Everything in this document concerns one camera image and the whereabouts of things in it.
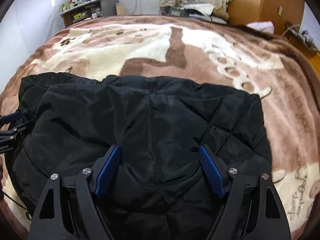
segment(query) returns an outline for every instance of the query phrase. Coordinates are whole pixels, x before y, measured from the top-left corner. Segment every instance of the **folded cloth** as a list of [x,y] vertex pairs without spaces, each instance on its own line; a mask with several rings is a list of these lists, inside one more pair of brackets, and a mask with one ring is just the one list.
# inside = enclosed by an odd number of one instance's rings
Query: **folded cloth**
[[248,27],[255,29],[257,31],[261,31],[264,33],[272,33],[275,31],[275,27],[273,26],[273,23],[271,21],[268,22],[253,22],[248,23]]
[[212,22],[212,23],[221,23],[221,24],[227,24],[227,22],[221,18],[214,17],[214,16],[204,16],[199,14],[189,14],[189,18],[192,19],[199,19],[206,22]]
[[232,87],[43,73],[22,79],[19,100],[19,122],[35,120],[35,127],[5,160],[31,212],[51,174],[75,175],[111,144],[122,147],[115,178],[98,200],[115,239],[206,238],[223,200],[200,167],[202,144],[243,174],[271,175],[260,98]]
[[193,9],[205,16],[210,16],[214,6],[210,3],[187,3],[182,8],[184,9]]

